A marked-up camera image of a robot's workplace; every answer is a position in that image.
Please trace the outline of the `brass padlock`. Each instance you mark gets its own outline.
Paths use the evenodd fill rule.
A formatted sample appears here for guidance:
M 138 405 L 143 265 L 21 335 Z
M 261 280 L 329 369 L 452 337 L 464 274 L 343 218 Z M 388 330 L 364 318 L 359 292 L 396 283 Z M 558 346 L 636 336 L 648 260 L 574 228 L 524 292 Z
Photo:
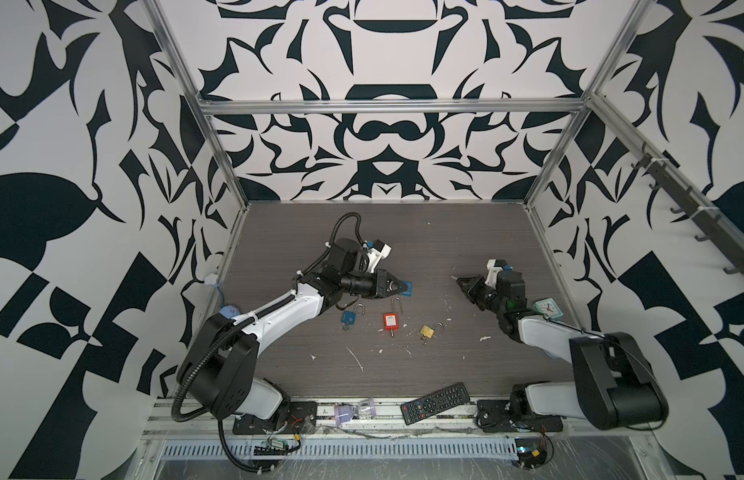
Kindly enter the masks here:
M 419 331 L 420 341 L 423 345 L 427 344 L 434 338 L 439 338 L 445 330 L 445 325 L 442 322 L 437 322 L 431 326 L 423 325 Z

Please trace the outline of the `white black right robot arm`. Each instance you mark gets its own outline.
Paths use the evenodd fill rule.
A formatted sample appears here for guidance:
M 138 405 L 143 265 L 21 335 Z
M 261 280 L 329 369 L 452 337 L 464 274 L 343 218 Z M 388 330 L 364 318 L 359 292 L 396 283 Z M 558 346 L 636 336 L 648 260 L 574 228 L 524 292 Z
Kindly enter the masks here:
M 653 430 L 664 425 L 669 404 L 636 340 L 623 332 L 600 333 L 561 320 L 552 298 L 531 303 L 522 275 L 491 267 L 487 276 L 454 279 L 467 300 L 492 313 L 511 340 L 544 351 L 572 368 L 569 382 L 516 387 L 521 415 L 584 419 L 599 430 Z

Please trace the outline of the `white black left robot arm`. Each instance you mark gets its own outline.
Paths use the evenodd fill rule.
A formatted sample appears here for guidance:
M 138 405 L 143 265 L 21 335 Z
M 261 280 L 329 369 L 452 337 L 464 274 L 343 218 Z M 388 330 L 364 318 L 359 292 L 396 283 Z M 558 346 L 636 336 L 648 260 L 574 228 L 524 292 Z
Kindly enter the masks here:
M 313 264 L 296 273 L 285 294 L 231 318 L 221 313 L 207 318 L 178 367 L 172 420 L 185 423 L 211 415 L 228 460 L 248 473 L 265 471 L 262 463 L 246 463 L 234 455 L 224 427 L 234 415 L 261 422 L 268 433 L 287 425 L 289 396 L 255 376 L 261 352 L 336 306 L 345 294 L 376 300 L 405 292 L 406 284 L 379 265 L 390 252 L 380 240 L 331 240 Z

